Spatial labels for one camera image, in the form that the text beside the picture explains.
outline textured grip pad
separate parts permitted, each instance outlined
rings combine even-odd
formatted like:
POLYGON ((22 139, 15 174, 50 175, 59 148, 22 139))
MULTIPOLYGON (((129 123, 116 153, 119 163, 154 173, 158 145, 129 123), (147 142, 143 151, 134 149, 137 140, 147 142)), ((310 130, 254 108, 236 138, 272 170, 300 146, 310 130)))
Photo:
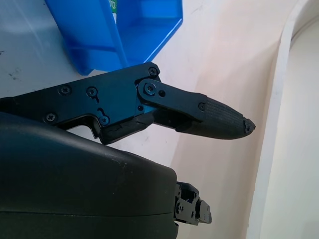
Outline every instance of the textured grip pad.
POLYGON ((236 139, 250 135, 254 123, 233 108, 208 98, 204 121, 192 121, 176 128, 177 132, 218 139, 236 139))

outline blue plastic bin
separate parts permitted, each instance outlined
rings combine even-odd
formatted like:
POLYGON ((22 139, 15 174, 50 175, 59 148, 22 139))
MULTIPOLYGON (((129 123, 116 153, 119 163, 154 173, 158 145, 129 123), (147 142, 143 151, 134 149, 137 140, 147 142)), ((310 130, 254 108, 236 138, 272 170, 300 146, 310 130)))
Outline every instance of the blue plastic bin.
POLYGON ((182 0, 46 0, 81 75, 151 61, 182 24, 182 0))

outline small hole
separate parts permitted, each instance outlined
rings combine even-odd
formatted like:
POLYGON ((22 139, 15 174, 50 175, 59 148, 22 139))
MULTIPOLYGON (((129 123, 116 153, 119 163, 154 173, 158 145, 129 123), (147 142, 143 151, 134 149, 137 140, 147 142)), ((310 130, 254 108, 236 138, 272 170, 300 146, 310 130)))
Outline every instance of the small hole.
POLYGON ((159 96, 160 97, 165 97, 165 95, 166 95, 165 91, 162 91, 162 90, 159 91, 159 96))

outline black screw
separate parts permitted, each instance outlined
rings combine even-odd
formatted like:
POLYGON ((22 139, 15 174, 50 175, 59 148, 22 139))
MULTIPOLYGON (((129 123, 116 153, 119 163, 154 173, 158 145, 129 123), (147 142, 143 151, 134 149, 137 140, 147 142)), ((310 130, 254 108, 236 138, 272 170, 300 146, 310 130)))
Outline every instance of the black screw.
POLYGON ((69 87, 68 85, 63 85, 59 87, 59 93, 63 96, 68 96, 71 94, 71 87, 69 87))
POLYGON ((102 126, 106 126, 108 125, 108 123, 110 122, 109 118, 107 116, 102 116, 99 118, 99 122, 102 126))
POLYGON ((156 75, 158 74, 158 71, 156 70, 156 68, 150 67, 150 68, 149 68, 149 74, 150 74, 151 76, 156 76, 156 75))
POLYGON ((149 96, 153 96, 156 93, 156 86, 153 83, 147 83, 144 86, 144 90, 146 94, 148 94, 149 96))
POLYGON ((184 211, 184 207, 182 206, 181 203, 178 203, 177 208, 176 208, 176 212, 177 212, 177 213, 180 213, 180 212, 182 212, 182 211, 184 211))
POLYGON ((46 121, 47 123, 53 123, 55 122, 57 119, 57 115, 55 113, 47 113, 45 115, 44 121, 46 121))
POLYGON ((97 89, 94 88, 94 87, 89 87, 86 89, 86 94, 89 96, 89 97, 94 97, 96 96, 98 93, 97 89))
POLYGON ((199 108, 201 111, 205 111, 205 104, 204 104, 204 103, 199 103, 198 108, 199 108))

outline black plastic housing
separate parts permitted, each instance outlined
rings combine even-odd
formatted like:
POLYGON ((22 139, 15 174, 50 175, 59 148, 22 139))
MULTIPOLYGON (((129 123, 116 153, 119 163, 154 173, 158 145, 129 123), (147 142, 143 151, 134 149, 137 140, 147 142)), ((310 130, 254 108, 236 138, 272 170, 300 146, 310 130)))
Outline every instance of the black plastic housing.
POLYGON ((1 239, 174 239, 175 172, 0 113, 1 239))

